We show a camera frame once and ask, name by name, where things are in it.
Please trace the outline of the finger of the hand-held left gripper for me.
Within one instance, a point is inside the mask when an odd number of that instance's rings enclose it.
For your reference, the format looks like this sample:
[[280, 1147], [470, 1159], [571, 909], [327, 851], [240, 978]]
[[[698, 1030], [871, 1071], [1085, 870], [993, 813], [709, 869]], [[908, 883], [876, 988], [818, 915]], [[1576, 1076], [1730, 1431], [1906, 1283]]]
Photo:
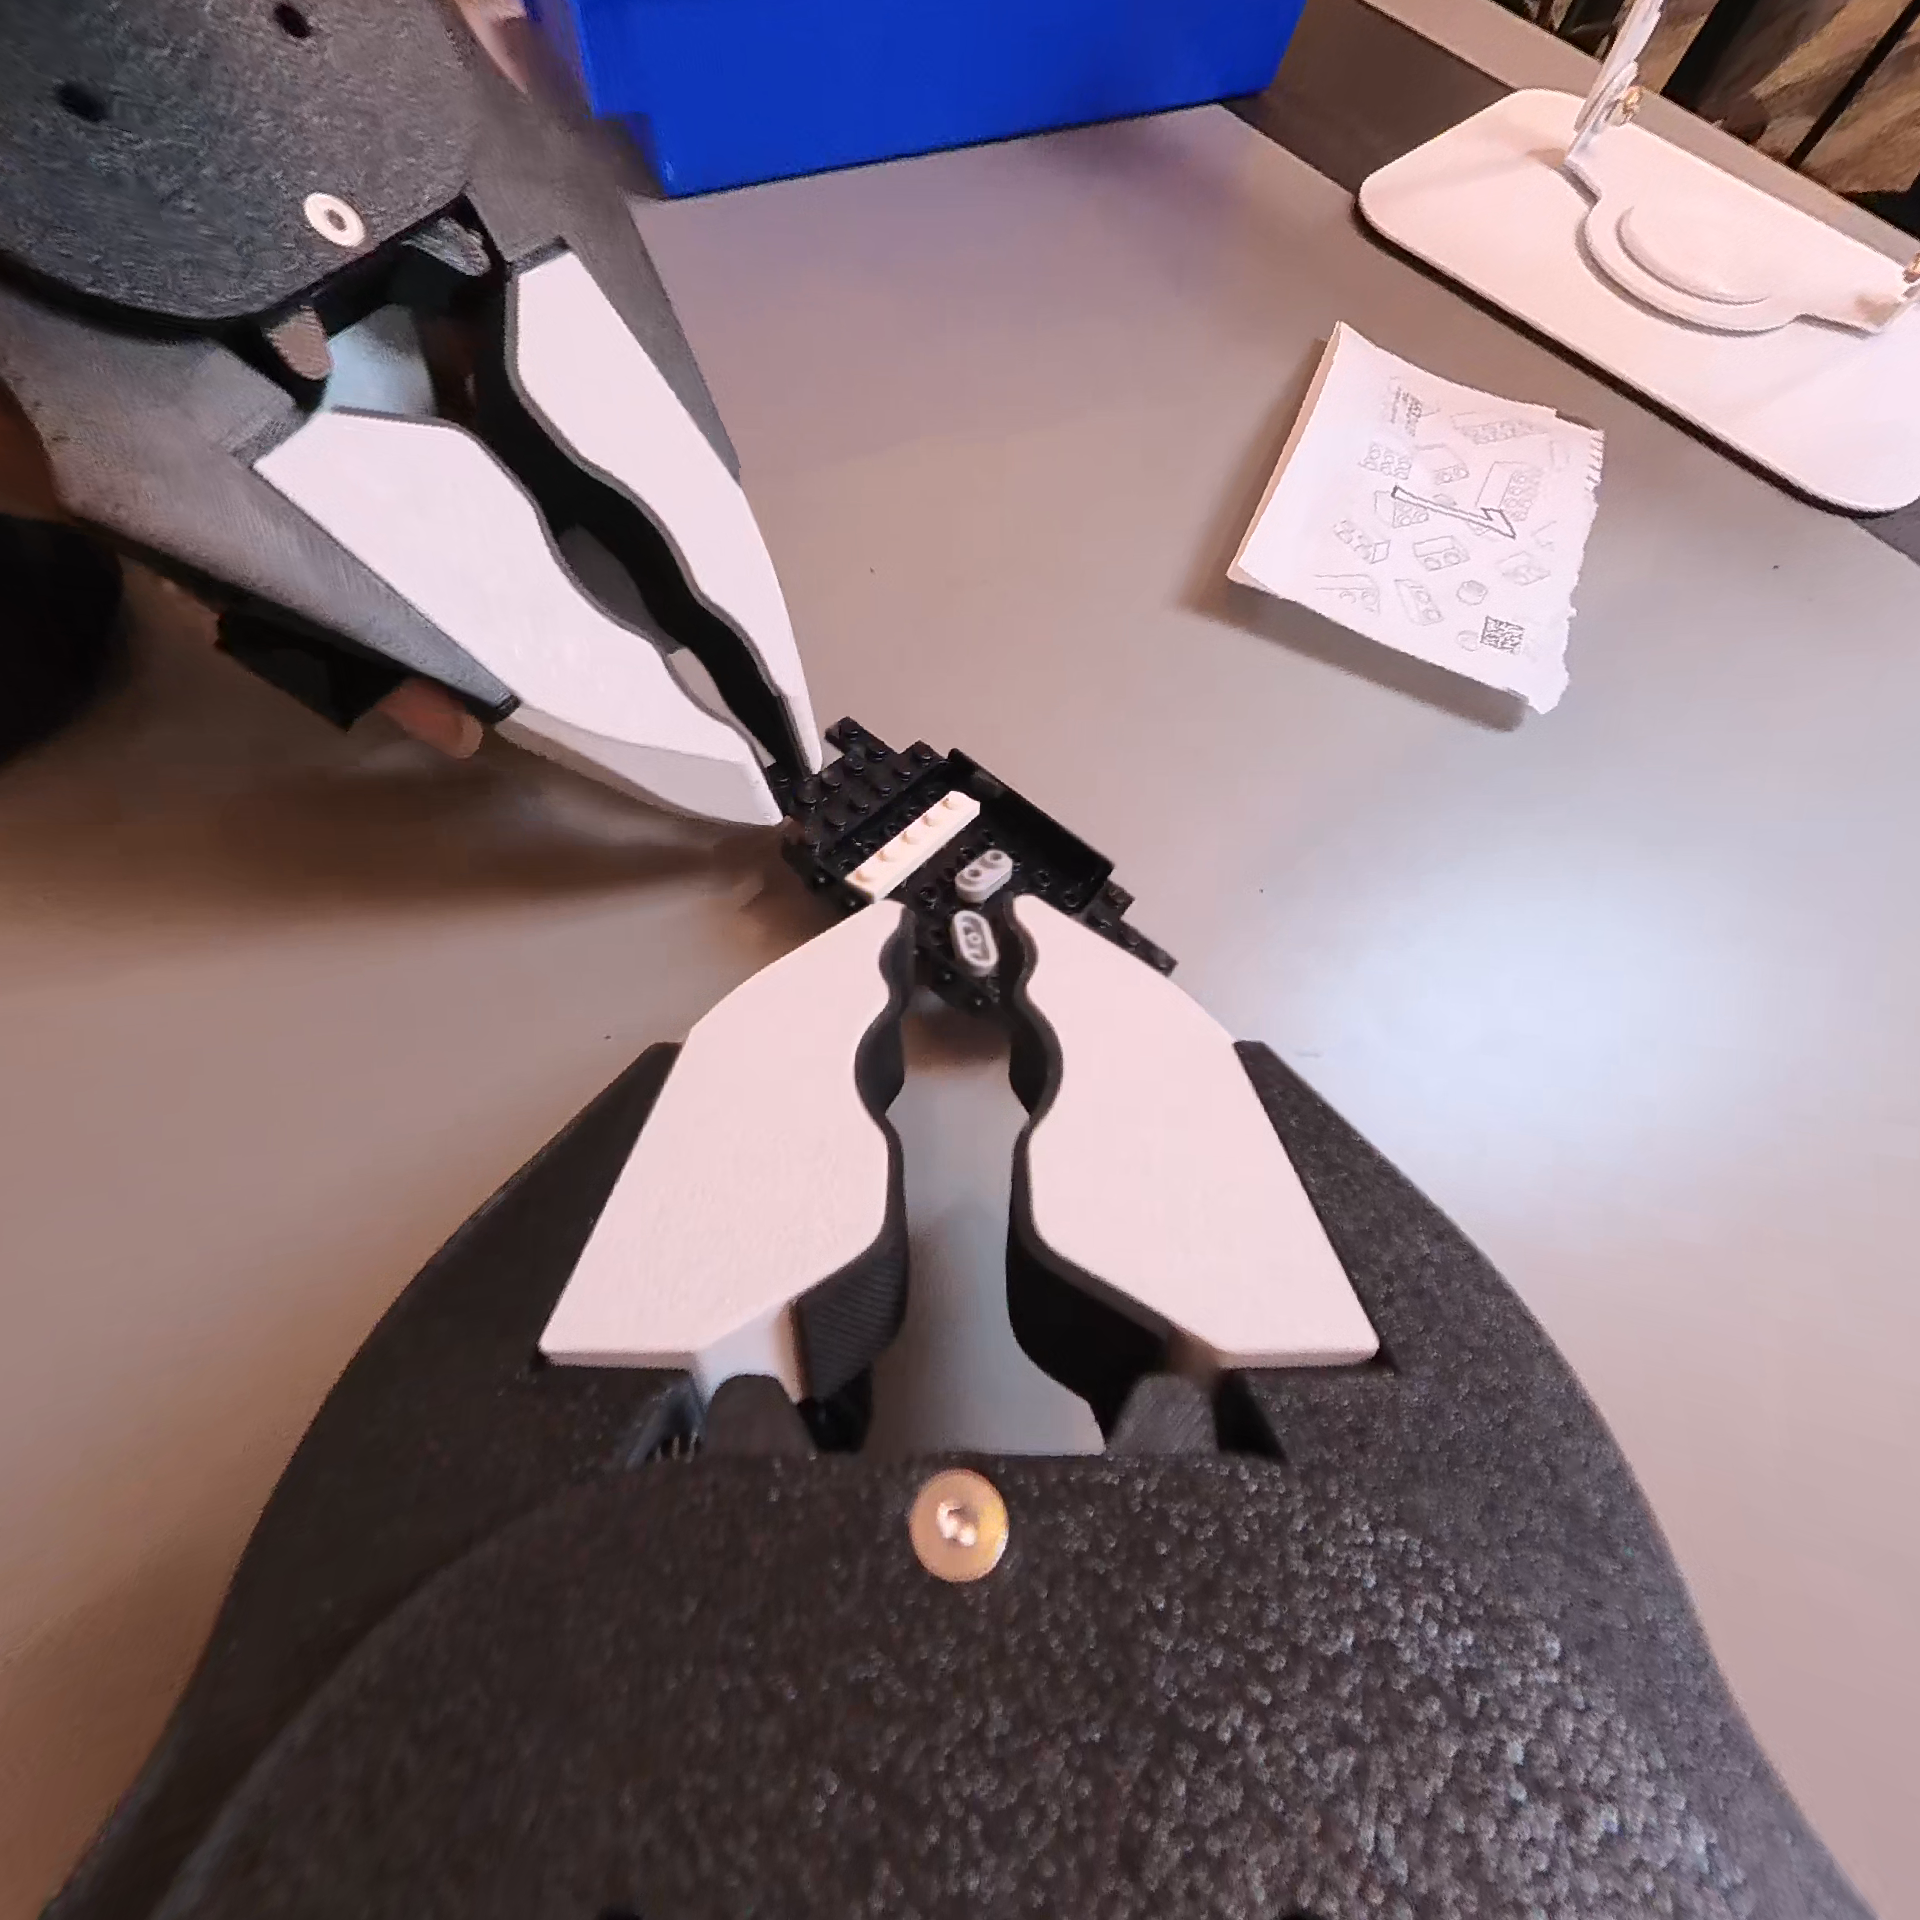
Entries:
[[746, 736], [578, 586], [529, 493], [463, 427], [320, 411], [256, 472], [509, 685], [514, 744], [690, 818], [783, 822]]
[[536, 498], [625, 564], [784, 776], [815, 774], [784, 591], [728, 458], [574, 254], [511, 276], [501, 327], [501, 418], [538, 451]]

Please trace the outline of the person's left hand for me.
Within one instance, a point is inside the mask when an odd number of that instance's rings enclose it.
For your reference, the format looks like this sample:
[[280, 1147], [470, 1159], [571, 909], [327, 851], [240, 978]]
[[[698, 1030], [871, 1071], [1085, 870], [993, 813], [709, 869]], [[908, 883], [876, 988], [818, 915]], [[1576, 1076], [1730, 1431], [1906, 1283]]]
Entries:
[[465, 760], [482, 747], [487, 725], [443, 685], [402, 678], [373, 704], [373, 714], [448, 758]]

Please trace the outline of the black lego car chassis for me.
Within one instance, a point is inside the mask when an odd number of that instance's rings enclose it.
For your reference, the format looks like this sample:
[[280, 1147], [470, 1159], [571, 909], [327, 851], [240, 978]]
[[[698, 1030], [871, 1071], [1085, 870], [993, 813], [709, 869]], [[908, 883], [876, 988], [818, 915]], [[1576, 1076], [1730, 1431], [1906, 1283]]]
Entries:
[[[1156, 971], [1177, 970], [1177, 960], [1132, 925], [1135, 899], [1118, 886], [1114, 861], [970, 755], [925, 743], [889, 747], [851, 719], [832, 725], [826, 743], [818, 771], [768, 774], [784, 813], [784, 861], [838, 915], [901, 901], [914, 930], [919, 982], [954, 1011], [1003, 1018], [1017, 963], [1006, 922], [1023, 896]], [[994, 981], [970, 981], [948, 947], [948, 919], [963, 909], [952, 875], [989, 847], [1006, 849], [1019, 873], [973, 906], [994, 923], [1001, 965]]]

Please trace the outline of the white printed paper bag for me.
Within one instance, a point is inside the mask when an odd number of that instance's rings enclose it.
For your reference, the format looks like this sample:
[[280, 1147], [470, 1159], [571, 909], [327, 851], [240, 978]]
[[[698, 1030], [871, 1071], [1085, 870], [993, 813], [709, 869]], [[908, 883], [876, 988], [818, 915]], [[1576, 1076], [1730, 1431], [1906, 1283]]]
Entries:
[[1226, 575], [1545, 714], [1604, 451], [1598, 427], [1339, 322]]

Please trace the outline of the blue plastic bin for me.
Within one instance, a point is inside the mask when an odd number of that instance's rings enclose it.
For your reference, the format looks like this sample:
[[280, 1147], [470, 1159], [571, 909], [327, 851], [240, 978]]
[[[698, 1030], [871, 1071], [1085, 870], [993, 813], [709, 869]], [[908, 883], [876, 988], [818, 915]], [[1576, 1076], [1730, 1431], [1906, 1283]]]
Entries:
[[1259, 94], [1301, 3], [527, 3], [671, 198]]

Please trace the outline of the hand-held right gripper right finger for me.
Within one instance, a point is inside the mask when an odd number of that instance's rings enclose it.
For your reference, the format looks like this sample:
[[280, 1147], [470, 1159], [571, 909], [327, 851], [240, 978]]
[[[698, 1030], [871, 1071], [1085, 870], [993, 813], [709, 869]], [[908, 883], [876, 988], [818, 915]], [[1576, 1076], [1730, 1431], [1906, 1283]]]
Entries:
[[1003, 917], [1023, 1354], [1115, 1437], [1137, 1387], [1345, 1370], [1380, 1337], [1236, 1040], [1161, 971], [1021, 896]]

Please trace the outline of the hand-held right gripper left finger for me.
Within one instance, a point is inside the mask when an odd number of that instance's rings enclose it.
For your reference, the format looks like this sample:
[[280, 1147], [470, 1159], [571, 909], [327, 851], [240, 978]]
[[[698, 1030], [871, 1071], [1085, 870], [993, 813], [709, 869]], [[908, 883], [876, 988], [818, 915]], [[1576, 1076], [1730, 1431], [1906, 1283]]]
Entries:
[[540, 1337], [567, 1365], [766, 1375], [829, 1400], [901, 1330], [901, 1015], [914, 936], [884, 901], [687, 1033]]

